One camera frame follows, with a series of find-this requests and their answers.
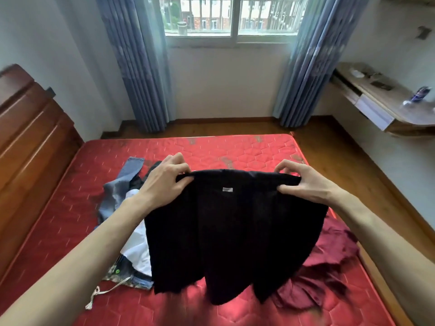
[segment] window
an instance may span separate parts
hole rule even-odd
[[[295,40],[308,0],[159,0],[168,45]],[[186,30],[177,23],[188,22]]]

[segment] glass pane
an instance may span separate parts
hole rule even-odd
[[[230,36],[232,0],[159,0],[166,36]]]
[[[241,0],[239,35],[297,35],[308,0]]]

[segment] dark red clothing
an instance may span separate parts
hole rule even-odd
[[[326,217],[320,237],[295,276],[273,296],[278,307],[308,309],[322,306],[325,287],[340,296],[347,287],[340,280],[340,264],[358,254],[357,238],[341,220]]]

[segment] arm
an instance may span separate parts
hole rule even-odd
[[[435,264],[398,235],[357,197],[308,165],[284,160],[275,171],[301,174],[298,186],[278,187],[284,194],[332,207],[358,237],[397,300],[417,325],[435,320]]]
[[[134,197],[9,307],[0,326],[71,325],[141,220],[174,200],[193,180],[189,176],[175,182],[178,174],[188,171],[181,153],[163,160]]]

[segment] wooden floor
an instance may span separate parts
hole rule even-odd
[[[288,133],[274,122],[170,124],[165,132],[142,134],[134,125],[123,138],[194,137],[238,134]],[[309,164],[321,174],[358,196],[374,213],[435,261],[435,245],[411,216],[409,209],[393,192],[380,170],[331,117],[313,117],[307,126],[294,131],[294,137]],[[398,325],[412,325],[380,276],[374,263],[362,250],[363,263],[378,292]]]

